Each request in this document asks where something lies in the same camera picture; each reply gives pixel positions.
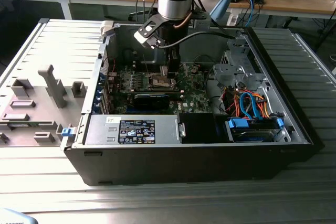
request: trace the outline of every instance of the metal workbench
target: metal workbench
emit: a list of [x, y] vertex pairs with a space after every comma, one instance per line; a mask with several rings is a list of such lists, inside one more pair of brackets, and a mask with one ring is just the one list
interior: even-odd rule
[[[38, 24], [2, 75], [0, 99], [6, 99], [4, 90], [10, 92], [6, 88], [8, 78], [16, 76], [19, 66], [28, 65], [25, 59], [29, 60], [35, 43], [50, 39], [55, 35], [53, 31], [64, 36], [76, 34], [78, 37], [67, 43], [71, 50], [84, 40], [98, 42], [99, 26], [99, 22], [75, 20]], [[50, 48], [49, 54], [44, 51], [47, 63], [55, 60], [52, 50], [55, 48]], [[88, 50], [93, 51], [92, 56], [81, 58], [89, 61], [98, 49]], [[91, 65], [76, 62], [74, 66]], [[70, 71], [58, 78], [65, 83]], [[86, 77], [82, 76], [81, 81], [85, 82]], [[307, 162], [289, 166], [272, 180], [200, 184], [92, 187], [83, 183], [57, 146], [2, 147], [0, 207], [27, 213], [39, 223], [48, 224], [335, 223], [335, 135], [331, 130], [323, 139], [326, 147], [322, 151]]]

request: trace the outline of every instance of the slatted metal surface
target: slatted metal surface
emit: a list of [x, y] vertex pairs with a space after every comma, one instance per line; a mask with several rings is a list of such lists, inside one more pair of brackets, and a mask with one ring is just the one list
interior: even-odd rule
[[[17, 78], [28, 79], [34, 87], [30, 98], [37, 106], [28, 111], [16, 110], [15, 113], [28, 113], [31, 121], [51, 120], [63, 126], [77, 125], [83, 99], [73, 97], [71, 86], [74, 81], [83, 82], [86, 87], [89, 85], [101, 45], [100, 25], [101, 22], [54, 19], [39, 23], [34, 35], [25, 43], [25, 50], [15, 56], [15, 64], [9, 67], [11, 71], [1, 77], [0, 83], [3, 85], [0, 87], [0, 115], [8, 111], [8, 103], [14, 97], [11, 85]], [[45, 91], [45, 80], [38, 74], [41, 65], [52, 65], [53, 75], [62, 81], [67, 92], [65, 108], [58, 109]], [[39, 145], [33, 139], [34, 129], [22, 127], [20, 130], [8, 132], [7, 136], [9, 141], [1, 141], [0, 147]], [[44, 145], [57, 146], [60, 141], [57, 137], [52, 143]]]
[[271, 180], [221, 183], [92, 187], [58, 147], [0, 148], [0, 207], [47, 224], [336, 223], [335, 132], [321, 130], [326, 147], [307, 162]]
[[336, 140], [336, 80], [300, 36], [255, 28], [256, 35], [322, 140]]

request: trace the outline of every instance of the red cable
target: red cable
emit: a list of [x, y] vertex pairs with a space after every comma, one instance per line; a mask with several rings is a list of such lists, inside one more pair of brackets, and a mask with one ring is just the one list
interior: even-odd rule
[[115, 61], [116, 59], [113, 59], [113, 70], [112, 70], [112, 73], [114, 72], [114, 70], [115, 70], [115, 68], [116, 68], [116, 61]]

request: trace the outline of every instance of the warning label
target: warning label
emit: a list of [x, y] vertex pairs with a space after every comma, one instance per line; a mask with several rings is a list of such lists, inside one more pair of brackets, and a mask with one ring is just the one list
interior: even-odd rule
[[119, 144], [155, 144], [154, 120], [121, 120]]

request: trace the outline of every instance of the white table leg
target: white table leg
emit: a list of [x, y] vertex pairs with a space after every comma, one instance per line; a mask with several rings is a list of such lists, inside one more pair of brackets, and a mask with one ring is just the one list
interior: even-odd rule
[[62, 11], [64, 14], [64, 19], [72, 19], [71, 11], [70, 11], [70, 1], [69, 0], [58, 0], [61, 4]]

